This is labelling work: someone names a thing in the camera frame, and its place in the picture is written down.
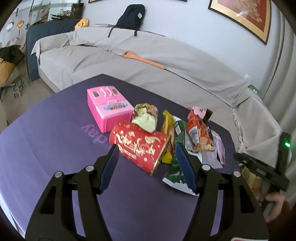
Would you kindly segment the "person right hand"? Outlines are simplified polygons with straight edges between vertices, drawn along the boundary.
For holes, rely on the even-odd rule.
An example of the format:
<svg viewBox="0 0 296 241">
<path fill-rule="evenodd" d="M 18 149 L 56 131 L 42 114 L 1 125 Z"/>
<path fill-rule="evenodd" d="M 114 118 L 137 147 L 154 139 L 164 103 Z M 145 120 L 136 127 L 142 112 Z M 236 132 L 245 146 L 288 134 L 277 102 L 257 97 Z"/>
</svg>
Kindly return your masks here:
<svg viewBox="0 0 296 241">
<path fill-rule="evenodd" d="M 270 222 L 274 221 L 276 218 L 278 218 L 278 216 L 281 214 L 282 207 L 285 202 L 285 197 L 282 193 L 274 192 L 274 193 L 267 194 L 265 196 L 265 199 L 268 202 L 273 203 L 273 206 L 272 206 L 270 212 L 267 214 L 267 216 L 265 218 L 265 221 L 267 223 L 270 223 Z"/>
</svg>

